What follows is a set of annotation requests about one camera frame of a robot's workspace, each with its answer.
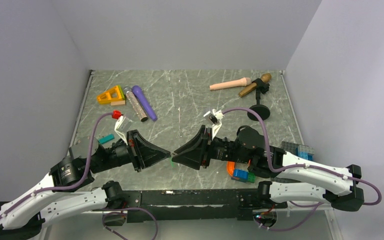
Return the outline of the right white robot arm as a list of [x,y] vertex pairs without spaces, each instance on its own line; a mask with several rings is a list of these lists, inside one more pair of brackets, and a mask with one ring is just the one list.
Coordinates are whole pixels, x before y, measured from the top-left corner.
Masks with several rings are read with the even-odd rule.
[[256,203],[262,208],[284,202],[319,202],[332,208],[356,212],[363,203],[364,191],[354,178],[361,168],[329,167],[298,157],[282,148],[265,148],[265,138],[254,128],[243,125],[234,141],[214,137],[204,125],[185,145],[174,151],[172,161],[199,170],[211,160],[247,164],[259,182]]

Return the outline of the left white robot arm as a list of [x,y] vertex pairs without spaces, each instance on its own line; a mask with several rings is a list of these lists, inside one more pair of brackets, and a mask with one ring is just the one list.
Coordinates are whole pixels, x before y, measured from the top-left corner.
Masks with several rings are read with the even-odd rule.
[[91,184],[94,174],[132,164],[140,172],[167,159],[170,152],[145,140],[137,130],[105,148],[93,136],[71,146],[35,186],[15,200],[0,201],[0,240],[28,240],[55,222],[92,210],[134,207],[119,182],[111,180],[76,195]]

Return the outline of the orange curved track piece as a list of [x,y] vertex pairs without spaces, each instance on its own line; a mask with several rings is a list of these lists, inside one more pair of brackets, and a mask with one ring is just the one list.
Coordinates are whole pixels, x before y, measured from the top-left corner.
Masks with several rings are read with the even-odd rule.
[[226,164],[226,171],[230,177],[233,176],[236,163],[233,161],[228,161]]

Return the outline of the glitter tube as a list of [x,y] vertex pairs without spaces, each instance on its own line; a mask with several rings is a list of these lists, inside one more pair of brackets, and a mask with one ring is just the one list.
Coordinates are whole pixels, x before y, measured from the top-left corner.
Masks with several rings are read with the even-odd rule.
[[141,104],[139,103],[138,99],[136,98],[135,94],[133,93],[132,88],[125,87],[123,88],[123,91],[125,93],[125,96],[127,100],[130,102],[133,110],[135,111],[137,117],[141,122],[145,122],[148,120],[148,116],[146,115],[145,111],[143,110]]

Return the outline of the teal rectangular block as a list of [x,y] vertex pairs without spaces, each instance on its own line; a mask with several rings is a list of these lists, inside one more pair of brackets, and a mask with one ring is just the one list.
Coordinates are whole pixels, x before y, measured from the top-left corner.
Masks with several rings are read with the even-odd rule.
[[113,134],[106,135],[98,140],[98,142],[103,145],[106,143],[109,143],[115,139],[115,136]]

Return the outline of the blue toy brick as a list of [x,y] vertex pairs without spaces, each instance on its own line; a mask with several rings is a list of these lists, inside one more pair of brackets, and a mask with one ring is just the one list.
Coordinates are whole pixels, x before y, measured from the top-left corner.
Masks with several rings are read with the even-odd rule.
[[235,168],[233,170],[231,178],[238,182],[247,183],[248,182],[249,173],[242,169]]

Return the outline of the light wooden block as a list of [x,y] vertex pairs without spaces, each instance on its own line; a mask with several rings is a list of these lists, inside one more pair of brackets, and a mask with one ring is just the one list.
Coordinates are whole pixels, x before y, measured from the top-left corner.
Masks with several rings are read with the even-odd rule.
[[119,100],[119,101],[112,101],[110,103],[111,106],[125,106],[126,101],[125,100]]

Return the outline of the green toy brick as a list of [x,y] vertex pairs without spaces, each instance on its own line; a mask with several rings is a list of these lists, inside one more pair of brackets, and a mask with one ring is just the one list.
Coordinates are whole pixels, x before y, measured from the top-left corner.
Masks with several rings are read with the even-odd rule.
[[254,173],[252,172],[248,172],[248,176],[247,176],[247,182],[248,183],[254,183],[256,181],[256,176]]

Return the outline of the purple tube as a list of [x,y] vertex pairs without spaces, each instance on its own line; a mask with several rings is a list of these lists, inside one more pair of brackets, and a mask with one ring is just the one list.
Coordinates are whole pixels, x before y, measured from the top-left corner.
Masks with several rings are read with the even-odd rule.
[[132,92],[136,96],[136,98],[138,99],[139,103],[141,104],[142,108],[144,109],[144,111],[148,115],[148,117],[152,121],[156,122],[158,117],[157,117],[154,109],[151,107],[148,99],[146,98],[142,88],[139,87],[138,85],[134,85],[132,87]]

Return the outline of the orange triangle toy block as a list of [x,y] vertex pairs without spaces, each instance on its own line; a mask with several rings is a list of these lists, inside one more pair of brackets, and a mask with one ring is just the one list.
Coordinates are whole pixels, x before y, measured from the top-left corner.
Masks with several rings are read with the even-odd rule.
[[116,85],[96,97],[96,100],[99,104],[112,104],[113,102],[125,101],[126,97],[122,88],[119,85]]

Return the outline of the black microphone stand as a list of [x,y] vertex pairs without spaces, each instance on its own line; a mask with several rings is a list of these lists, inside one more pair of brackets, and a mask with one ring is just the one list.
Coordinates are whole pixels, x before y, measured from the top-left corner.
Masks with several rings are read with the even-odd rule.
[[252,83],[256,84],[256,88],[255,88],[256,104],[252,105],[250,109],[256,112],[262,120],[266,120],[270,117],[271,112],[266,105],[261,104],[261,94],[265,94],[269,91],[270,84],[263,82],[261,78],[255,79]]

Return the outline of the gold microphone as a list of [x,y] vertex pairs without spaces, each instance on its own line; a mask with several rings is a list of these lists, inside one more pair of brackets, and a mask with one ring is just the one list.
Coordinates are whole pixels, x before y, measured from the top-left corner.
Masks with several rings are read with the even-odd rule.
[[254,90],[259,90],[262,94],[265,94],[269,88],[269,81],[272,79],[272,75],[270,73],[264,73],[260,78],[256,78],[251,81],[250,84],[245,86],[239,93],[239,97],[244,97],[251,93]]

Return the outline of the grey baseplate with blue bricks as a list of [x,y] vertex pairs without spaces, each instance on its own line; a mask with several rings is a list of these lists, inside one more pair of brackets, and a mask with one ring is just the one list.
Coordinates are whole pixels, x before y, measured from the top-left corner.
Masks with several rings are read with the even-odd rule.
[[308,145],[303,145],[303,144],[297,144],[293,142],[288,142],[288,141],[282,141],[281,142],[281,148],[284,149],[287,152],[290,152],[294,154],[297,157],[303,158],[308,161],[313,161],[314,160],[314,154],[315,150],[314,148],[308,146]]

